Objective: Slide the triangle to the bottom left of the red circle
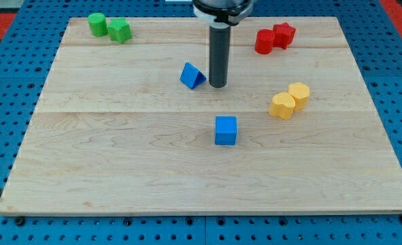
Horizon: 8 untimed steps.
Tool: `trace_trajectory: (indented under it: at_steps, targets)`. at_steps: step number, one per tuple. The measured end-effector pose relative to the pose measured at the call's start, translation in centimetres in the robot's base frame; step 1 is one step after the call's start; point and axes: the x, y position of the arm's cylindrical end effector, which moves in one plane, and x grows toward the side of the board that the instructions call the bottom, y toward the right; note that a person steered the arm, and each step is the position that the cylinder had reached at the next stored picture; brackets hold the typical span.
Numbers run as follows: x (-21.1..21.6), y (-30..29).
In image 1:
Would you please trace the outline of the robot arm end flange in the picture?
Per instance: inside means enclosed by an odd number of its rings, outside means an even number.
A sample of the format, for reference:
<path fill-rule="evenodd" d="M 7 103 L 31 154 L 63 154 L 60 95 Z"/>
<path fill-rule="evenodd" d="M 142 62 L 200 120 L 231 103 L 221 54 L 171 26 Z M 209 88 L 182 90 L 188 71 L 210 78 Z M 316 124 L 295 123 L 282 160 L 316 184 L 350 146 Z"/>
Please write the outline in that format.
<path fill-rule="evenodd" d="M 195 16 L 216 29 L 238 25 L 251 14 L 255 3 L 255 0 L 192 0 Z"/>

